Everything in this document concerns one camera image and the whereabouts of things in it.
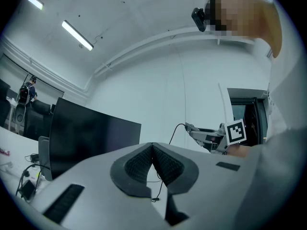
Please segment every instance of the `ceiling light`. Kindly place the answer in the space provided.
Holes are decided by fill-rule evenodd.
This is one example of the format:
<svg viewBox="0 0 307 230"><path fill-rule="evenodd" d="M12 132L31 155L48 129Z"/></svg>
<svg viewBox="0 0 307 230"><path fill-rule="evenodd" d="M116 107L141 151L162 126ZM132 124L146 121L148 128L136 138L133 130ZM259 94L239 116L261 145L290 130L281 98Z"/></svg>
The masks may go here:
<svg viewBox="0 0 307 230"><path fill-rule="evenodd" d="M38 7L40 10L43 8L43 3L41 3L38 0L28 0L30 3L34 4L36 7Z"/></svg>
<svg viewBox="0 0 307 230"><path fill-rule="evenodd" d="M80 33L78 33L78 31L74 29L72 25L70 25L67 21L63 21L62 26L88 50L91 51L94 48L94 46L89 41L87 41Z"/></svg>

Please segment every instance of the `black camera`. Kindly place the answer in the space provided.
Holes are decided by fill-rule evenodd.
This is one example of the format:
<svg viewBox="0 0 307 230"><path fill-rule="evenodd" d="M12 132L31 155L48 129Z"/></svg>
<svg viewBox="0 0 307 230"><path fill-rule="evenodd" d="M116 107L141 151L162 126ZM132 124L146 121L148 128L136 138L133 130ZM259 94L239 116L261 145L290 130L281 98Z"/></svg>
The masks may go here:
<svg viewBox="0 0 307 230"><path fill-rule="evenodd" d="M203 9L195 8L192 12L192 19L198 27L198 30L204 32L206 30L207 23L205 21L205 13Z"/></svg>

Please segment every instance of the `black chair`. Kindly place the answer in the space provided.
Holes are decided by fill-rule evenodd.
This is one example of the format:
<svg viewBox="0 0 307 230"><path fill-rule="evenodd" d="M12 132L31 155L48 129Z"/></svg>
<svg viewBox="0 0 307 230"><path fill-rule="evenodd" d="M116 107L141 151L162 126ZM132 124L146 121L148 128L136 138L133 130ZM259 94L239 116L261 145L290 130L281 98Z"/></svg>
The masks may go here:
<svg viewBox="0 0 307 230"><path fill-rule="evenodd" d="M11 104L6 99L10 85L0 79L0 126L4 127L5 120L10 113Z"/></svg>
<svg viewBox="0 0 307 230"><path fill-rule="evenodd" d="M49 137L51 120L50 105L33 101L25 112L24 137L33 140L38 140L40 136Z"/></svg>

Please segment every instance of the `person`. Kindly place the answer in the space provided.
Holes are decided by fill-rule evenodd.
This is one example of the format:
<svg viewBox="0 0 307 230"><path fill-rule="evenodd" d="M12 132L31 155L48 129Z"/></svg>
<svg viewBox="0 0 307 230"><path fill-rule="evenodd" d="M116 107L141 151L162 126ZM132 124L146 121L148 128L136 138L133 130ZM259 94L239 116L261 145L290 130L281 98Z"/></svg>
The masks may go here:
<svg viewBox="0 0 307 230"><path fill-rule="evenodd" d="M207 24L217 34L260 38L272 49L267 140L285 130L306 127L306 52L295 26L278 1L209 0L204 12ZM298 103L295 111L293 103ZM245 157L249 149L233 145L227 154Z"/></svg>
<svg viewBox="0 0 307 230"><path fill-rule="evenodd" d="M37 93L35 91L34 84L36 84L36 76L32 76L29 80L29 82L26 82L24 85L29 89L29 94L30 94L30 101L32 99L37 100Z"/></svg>

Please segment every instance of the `black monitor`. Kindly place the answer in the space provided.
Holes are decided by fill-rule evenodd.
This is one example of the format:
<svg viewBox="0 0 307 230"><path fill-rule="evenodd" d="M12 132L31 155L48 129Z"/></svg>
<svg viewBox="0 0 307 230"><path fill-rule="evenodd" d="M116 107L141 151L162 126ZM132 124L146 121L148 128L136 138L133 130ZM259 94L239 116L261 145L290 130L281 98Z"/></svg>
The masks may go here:
<svg viewBox="0 0 307 230"><path fill-rule="evenodd" d="M141 124L58 98L49 140L52 179L82 160L139 144L140 133Z"/></svg>

